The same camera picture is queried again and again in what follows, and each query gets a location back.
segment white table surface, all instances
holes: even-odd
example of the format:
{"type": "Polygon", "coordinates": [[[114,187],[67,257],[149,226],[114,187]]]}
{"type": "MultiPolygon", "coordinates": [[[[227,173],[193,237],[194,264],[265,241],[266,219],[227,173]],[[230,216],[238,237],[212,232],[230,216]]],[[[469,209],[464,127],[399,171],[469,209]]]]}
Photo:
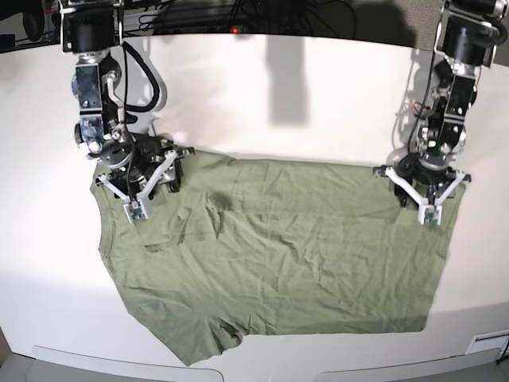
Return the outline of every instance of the white table surface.
{"type": "MultiPolygon", "coordinates": [[[[421,99],[430,59],[412,49],[311,37],[130,41],[168,93],[138,128],[155,119],[155,130],[178,142],[245,158],[385,163],[404,146],[396,121],[402,103],[421,99]]],[[[114,56],[122,55],[117,49],[114,56]]],[[[0,326],[12,350],[29,357],[42,346],[182,366],[126,312],[99,257],[99,211],[88,190],[95,164],[73,142],[75,62],[57,46],[0,55],[0,326]]],[[[147,97],[150,87],[132,63],[130,102],[147,97]]],[[[324,371],[463,354],[474,334],[509,329],[507,105],[509,68],[485,70],[457,164],[473,183],[423,332],[248,336],[193,367],[215,369],[227,382],[307,381],[324,371]]]]}

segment wire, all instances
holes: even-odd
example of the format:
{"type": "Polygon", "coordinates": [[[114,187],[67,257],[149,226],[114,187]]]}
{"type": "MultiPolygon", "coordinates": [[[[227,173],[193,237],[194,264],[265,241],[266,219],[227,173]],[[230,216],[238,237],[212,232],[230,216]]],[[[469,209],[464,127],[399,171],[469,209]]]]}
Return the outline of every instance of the wire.
{"type": "Polygon", "coordinates": [[[138,51],[135,48],[133,48],[126,41],[122,43],[122,48],[124,49],[124,53],[126,53],[127,51],[134,58],[136,63],[146,74],[147,78],[149,79],[150,85],[152,85],[153,89],[152,99],[150,100],[150,102],[147,103],[147,105],[144,106],[126,105],[126,111],[133,111],[135,113],[146,113],[148,111],[151,111],[157,105],[157,102],[159,101],[159,96],[161,95],[161,88],[159,87],[159,83],[157,82],[157,79],[150,70],[149,66],[146,64],[140,53],[138,53],[138,51]]]}
{"type": "Polygon", "coordinates": [[[337,38],[341,38],[340,35],[337,34],[336,31],[329,24],[327,24],[323,18],[318,16],[312,10],[308,10],[308,13],[311,14],[312,16],[314,16],[319,22],[321,22],[328,30],[330,30],[332,32],[332,34],[334,36],[336,36],[337,38]]]}
{"type": "Polygon", "coordinates": [[[417,117],[419,115],[419,111],[421,110],[421,108],[422,108],[421,103],[418,101],[414,101],[410,107],[410,110],[412,111],[412,114],[417,117]]]}
{"type": "Polygon", "coordinates": [[[146,32],[151,29],[155,29],[156,24],[163,25],[166,19],[166,16],[169,12],[169,6],[171,6],[173,3],[175,3],[177,0],[168,0],[167,2],[163,2],[159,4],[160,8],[156,7],[156,10],[162,10],[163,8],[166,8],[165,12],[163,14],[158,14],[157,16],[153,16],[150,14],[143,14],[138,18],[138,31],[146,32]],[[152,18],[150,21],[142,21],[143,18],[152,18]]]}
{"type": "Polygon", "coordinates": [[[127,124],[126,124],[127,89],[129,87],[129,74],[128,74],[129,71],[127,68],[127,49],[126,49],[125,44],[126,44],[126,42],[124,41],[122,44],[122,50],[124,53],[124,84],[125,84],[124,86],[125,86],[125,88],[124,88],[124,120],[122,122],[124,125],[124,130],[127,132],[127,135],[129,136],[130,144],[131,144],[130,160],[129,160],[129,165],[127,166],[127,193],[129,194],[129,198],[133,201],[136,198],[135,198],[134,193],[130,187],[130,169],[133,166],[134,156],[136,155],[136,146],[134,144],[134,137],[130,133],[129,129],[127,129],[127,124]]]}
{"type": "Polygon", "coordinates": [[[273,18],[270,18],[268,15],[266,14],[261,14],[259,11],[258,11],[258,7],[257,7],[257,3],[256,3],[256,0],[244,0],[244,3],[241,5],[240,9],[242,10],[242,12],[246,15],[246,16],[249,16],[249,17],[252,17],[252,18],[256,18],[256,21],[258,22],[258,27],[259,27],[259,22],[261,20],[265,21],[268,23],[268,27],[269,27],[269,34],[270,34],[270,24],[275,24],[281,28],[287,28],[289,26],[288,23],[286,24],[283,24],[281,23],[280,21],[276,21],[274,20],[273,18]],[[244,6],[246,5],[246,3],[250,3],[251,5],[251,8],[253,8],[254,12],[256,14],[250,14],[248,13],[244,6]]]}
{"type": "Polygon", "coordinates": [[[305,14],[302,15],[302,17],[299,19],[299,22],[304,29],[304,31],[311,37],[315,36],[315,33],[313,32],[313,27],[311,26],[311,23],[309,22],[309,19],[305,14]]]}
{"type": "MultiPolygon", "coordinates": [[[[437,30],[435,32],[435,38],[434,38],[435,41],[437,40],[437,37],[438,37],[438,30],[439,30],[438,25],[437,25],[437,30]]],[[[433,49],[433,51],[431,53],[431,62],[429,63],[428,83],[426,84],[426,90],[424,92],[424,98],[421,103],[421,108],[419,109],[419,115],[415,119],[414,126],[412,127],[412,130],[410,132],[410,137],[408,137],[408,142],[406,143],[406,152],[408,154],[410,154],[410,145],[412,143],[412,137],[414,136],[415,131],[417,130],[417,128],[419,126],[419,121],[422,119],[422,113],[425,109],[426,100],[428,99],[429,88],[431,87],[431,77],[433,76],[434,64],[435,64],[435,49],[433,49]]]]}
{"type": "MultiPolygon", "coordinates": [[[[320,6],[327,6],[327,5],[333,4],[333,3],[339,3],[339,4],[342,4],[343,6],[346,6],[348,8],[348,10],[350,11],[350,14],[352,15],[352,24],[353,24],[352,28],[353,28],[353,32],[352,32],[352,36],[350,37],[350,39],[351,40],[355,40],[356,39],[356,36],[357,36],[357,13],[356,13],[356,10],[354,9],[354,7],[351,4],[349,4],[349,3],[347,3],[347,2],[345,2],[343,0],[328,0],[327,2],[317,2],[316,0],[311,0],[311,2],[315,6],[315,8],[320,7],[320,6]]],[[[332,30],[330,25],[328,25],[323,19],[319,18],[316,14],[314,14],[314,16],[315,16],[315,18],[318,18],[318,20],[323,25],[325,25],[327,28],[332,30]]]]}
{"type": "Polygon", "coordinates": [[[139,32],[138,30],[124,30],[123,34],[125,34],[128,37],[140,37],[139,34],[134,34],[134,32],[139,32]]]}
{"type": "MultiPolygon", "coordinates": [[[[55,32],[56,32],[56,30],[52,30],[51,32],[45,32],[45,33],[43,33],[43,34],[41,35],[41,38],[42,38],[43,36],[46,36],[46,35],[48,35],[48,34],[55,33],[55,32]]],[[[28,40],[30,40],[30,39],[29,39],[29,38],[22,38],[22,39],[20,39],[20,40],[16,40],[14,43],[16,43],[16,44],[17,44],[18,42],[28,41],[28,40]]]]}
{"type": "Polygon", "coordinates": [[[58,45],[58,44],[59,44],[59,41],[39,41],[39,42],[33,42],[31,44],[16,45],[16,46],[12,46],[9,48],[0,48],[0,53],[18,52],[20,50],[31,49],[31,48],[40,48],[43,46],[58,45]]]}
{"type": "Polygon", "coordinates": [[[498,36],[484,36],[484,37],[476,37],[473,39],[473,44],[484,48],[491,49],[494,46],[501,45],[507,40],[507,28],[502,24],[500,20],[489,20],[493,26],[497,28],[499,31],[498,36]]]}
{"type": "Polygon", "coordinates": [[[509,358],[507,349],[509,349],[509,339],[507,340],[506,348],[503,350],[502,356],[496,361],[496,364],[500,364],[502,361],[505,361],[507,358],[509,358]]]}
{"type": "Polygon", "coordinates": [[[241,0],[235,0],[235,3],[231,8],[230,17],[228,18],[229,26],[232,26],[232,23],[235,23],[235,21],[237,20],[237,15],[239,14],[241,6],[242,6],[241,0]]]}

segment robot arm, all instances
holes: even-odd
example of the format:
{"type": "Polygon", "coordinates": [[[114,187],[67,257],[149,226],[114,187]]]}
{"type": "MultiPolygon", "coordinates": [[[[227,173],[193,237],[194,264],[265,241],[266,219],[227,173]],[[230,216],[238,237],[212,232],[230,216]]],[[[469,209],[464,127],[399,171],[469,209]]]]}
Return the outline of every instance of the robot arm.
{"type": "Polygon", "coordinates": [[[444,60],[433,69],[439,84],[432,90],[432,105],[422,104],[408,142],[408,155],[396,166],[375,169],[394,182],[394,193],[403,206],[410,199],[418,204],[421,224],[440,224],[442,203],[454,195],[462,181],[471,180],[449,164],[464,148],[465,118],[476,100],[480,69],[486,57],[487,66],[491,65],[496,46],[507,39],[501,23],[506,14],[507,0],[444,1],[433,51],[433,58],[440,54],[444,60]],[[447,26],[439,48],[445,16],[447,26]],[[413,187],[414,181],[426,186],[425,197],[413,187]]]}
{"type": "Polygon", "coordinates": [[[147,219],[156,185],[166,184],[170,192],[177,192],[182,177],[179,161],[194,150],[127,129],[137,120],[128,111],[152,110],[161,90],[138,52],[122,41],[123,0],[60,0],[60,13],[62,51],[78,56],[72,79],[72,91],[80,103],[76,143],[87,145],[88,157],[109,167],[110,173],[96,182],[122,199],[128,220],[147,219]],[[111,49],[119,46],[124,57],[129,53],[137,61],[152,84],[153,99],[145,106],[128,105],[115,94],[122,71],[111,49]]]}

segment black cable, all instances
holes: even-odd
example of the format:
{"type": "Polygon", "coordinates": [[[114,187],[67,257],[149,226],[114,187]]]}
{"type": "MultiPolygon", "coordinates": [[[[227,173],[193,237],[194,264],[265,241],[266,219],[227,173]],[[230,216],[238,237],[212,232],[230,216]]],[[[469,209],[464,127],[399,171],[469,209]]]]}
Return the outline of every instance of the black cable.
{"type": "Polygon", "coordinates": [[[276,21],[272,18],[270,18],[268,15],[266,14],[261,14],[259,11],[258,11],[258,7],[256,6],[256,3],[253,3],[252,1],[250,0],[246,0],[240,7],[240,10],[242,10],[242,12],[249,16],[249,17],[252,17],[252,18],[256,18],[256,21],[258,22],[258,26],[259,26],[259,22],[261,20],[264,20],[265,22],[267,22],[269,24],[269,27],[270,27],[270,24],[275,24],[277,26],[279,26],[280,28],[288,28],[289,27],[289,24],[283,24],[281,23],[280,21],[276,21]],[[250,14],[248,13],[244,6],[246,5],[246,3],[250,3],[251,4],[251,8],[253,8],[253,10],[255,11],[256,14],[250,14]]]}
{"type": "Polygon", "coordinates": [[[507,28],[500,20],[489,20],[493,26],[499,31],[499,35],[496,37],[483,36],[476,37],[473,39],[473,43],[484,49],[491,49],[494,46],[498,46],[506,42],[507,40],[507,28]]]}
{"type": "Polygon", "coordinates": [[[33,42],[31,44],[21,44],[21,45],[12,46],[9,48],[0,48],[0,53],[17,52],[17,51],[25,50],[25,49],[58,45],[59,43],[60,43],[59,41],[38,41],[38,42],[33,42]]]}
{"type": "MultiPolygon", "coordinates": [[[[171,25],[173,28],[196,28],[196,27],[205,27],[205,26],[214,26],[214,25],[217,25],[219,23],[218,20],[212,20],[212,21],[200,21],[200,22],[189,22],[189,23],[184,23],[184,24],[164,24],[164,25],[171,25]]],[[[139,30],[127,30],[128,33],[133,33],[133,32],[139,32],[139,30]]]]}
{"type": "Polygon", "coordinates": [[[138,51],[135,48],[133,48],[126,41],[123,42],[122,47],[124,49],[124,52],[127,51],[134,58],[134,60],[139,65],[139,67],[143,70],[143,72],[146,74],[147,78],[149,79],[150,84],[152,85],[152,89],[153,89],[152,99],[150,100],[150,102],[147,103],[147,105],[145,105],[145,106],[126,105],[126,111],[133,111],[135,113],[146,113],[148,111],[151,111],[157,105],[157,102],[159,101],[159,96],[161,95],[161,89],[159,88],[159,83],[157,82],[155,75],[152,73],[152,71],[150,71],[150,68],[143,60],[140,53],[138,53],[138,51]]]}
{"type": "Polygon", "coordinates": [[[235,0],[233,8],[231,8],[230,17],[228,19],[229,26],[231,26],[231,23],[237,19],[237,15],[239,14],[240,6],[241,6],[241,0],[235,0]]]}
{"type": "MultiPolygon", "coordinates": [[[[48,35],[48,34],[55,33],[55,32],[56,32],[56,30],[52,30],[51,32],[45,32],[45,33],[43,33],[43,34],[41,35],[41,38],[42,38],[43,36],[46,36],[46,35],[48,35]]],[[[28,41],[28,40],[30,40],[30,39],[29,39],[29,38],[22,38],[22,39],[20,39],[20,40],[16,40],[14,43],[16,43],[16,44],[17,44],[18,42],[28,41]]]]}
{"type": "MultiPolygon", "coordinates": [[[[333,4],[333,3],[339,3],[339,4],[343,5],[343,6],[346,6],[348,8],[348,10],[350,11],[350,14],[352,15],[352,25],[353,25],[352,29],[353,29],[353,32],[352,32],[352,36],[350,37],[350,39],[351,40],[355,40],[356,39],[356,37],[357,37],[357,13],[356,13],[356,10],[354,9],[354,7],[351,4],[349,4],[348,2],[345,2],[344,0],[328,0],[327,2],[317,2],[316,0],[311,0],[311,1],[312,1],[313,5],[315,6],[315,8],[321,7],[321,6],[327,6],[327,5],[333,4]]],[[[322,24],[324,24],[329,29],[331,29],[330,25],[327,25],[321,18],[319,20],[320,20],[320,22],[322,24]]]]}
{"type": "Polygon", "coordinates": [[[410,145],[412,143],[412,137],[414,136],[415,131],[419,126],[419,121],[422,119],[422,113],[425,109],[426,100],[428,99],[429,88],[431,87],[431,77],[433,76],[434,63],[435,63],[435,50],[433,50],[433,52],[431,53],[431,63],[429,64],[428,83],[426,85],[426,90],[424,92],[424,99],[422,100],[421,108],[419,109],[419,114],[415,119],[414,126],[412,127],[412,131],[410,132],[410,137],[408,138],[408,142],[406,143],[406,151],[408,152],[408,154],[410,154],[410,145]]]}
{"type": "Polygon", "coordinates": [[[130,133],[130,131],[127,129],[126,124],[126,113],[127,113],[127,89],[129,87],[129,75],[128,75],[128,68],[127,68],[127,49],[126,49],[126,42],[124,41],[122,44],[122,50],[124,53],[124,131],[127,132],[127,136],[129,137],[131,149],[130,149],[130,160],[129,165],[127,166],[127,193],[129,194],[129,198],[133,201],[136,199],[136,196],[134,195],[131,187],[130,187],[130,169],[133,166],[134,156],[136,155],[136,146],[134,144],[134,137],[130,133]]]}
{"type": "Polygon", "coordinates": [[[503,350],[502,356],[496,360],[496,364],[500,364],[502,361],[505,361],[509,358],[509,354],[507,354],[507,349],[509,349],[509,339],[507,339],[506,348],[503,350]]]}
{"type": "Polygon", "coordinates": [[[297,32],[297,30],[295,29],[295,20],[296,20],[296,16],[297,16],[297,11],[295,10],[295,7],[292,7],[291,9],[289,9],[289,12],[288,12],[288,22],[289,22],[289,32],[290,33],[295,33],[297,32]]]}
{"type": "Polygon", "coordinates": [[[154,29],[156,24],[164,24],[166,16],[169,12],[169,6],[175,3],[176,0],[168,0],[167,2],[163,2],[159,4],[160,8],[158,10],[162,10],[166,8],[163,14],[158,14],[157,16],[153,16],[150,14],[143,14],[138,18],[138,31],[146,32],[148,30],[154,29]],[[150,21],[142,21],[143,18],[152,18],[150,21]]]}
{"type": "Polygon", "coordinates": [[[128,37],[141,37],[139,34],[134,34],[134,32],[137,32],[137,30],[135,30],[135,31],[124,30],[123,34],[125,34],[128,37]]]}
{"type": "Polygon", "coordinates": [[[299,18],[299,22],[302,26],[302,29],[310,36],[310,37],[315,37],[315,33],[313,32],[313,27],[311,26],[311,23],[309,22],[309,19],[307,18],[307,16],[305,14],[303,14],[300,18],[299,18]]]}
{"type": "Polygon", "coordinates": [[[321,18],[320,16],[318,16],[315,12],[313,12],[312,10],[308,10],[308,13],[311,14],[312,16],[314,16],[319,22],[321,22],[328,30],[330,30],[332,32],[332,34],[334,36],[336,36],[336,38],[341,38],[339,34],[336,33],[336,31],[329,25],[325,22],[325,20],[323,18],[321,18]]]}

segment olive green shirt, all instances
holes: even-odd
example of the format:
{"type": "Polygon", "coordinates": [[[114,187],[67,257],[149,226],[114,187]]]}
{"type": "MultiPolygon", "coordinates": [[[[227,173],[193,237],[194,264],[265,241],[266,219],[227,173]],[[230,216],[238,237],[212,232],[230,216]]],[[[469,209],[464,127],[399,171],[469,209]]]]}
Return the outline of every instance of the olive green shirt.
{"type": "Polygon", "coordinates": [[[196,153],[179,193],[129,224],[92,186],[100,253],[126,308],[185,364],[242,335],[425,327],[464,187],[440,227],[402,209],[371,169],[196,153]]]}

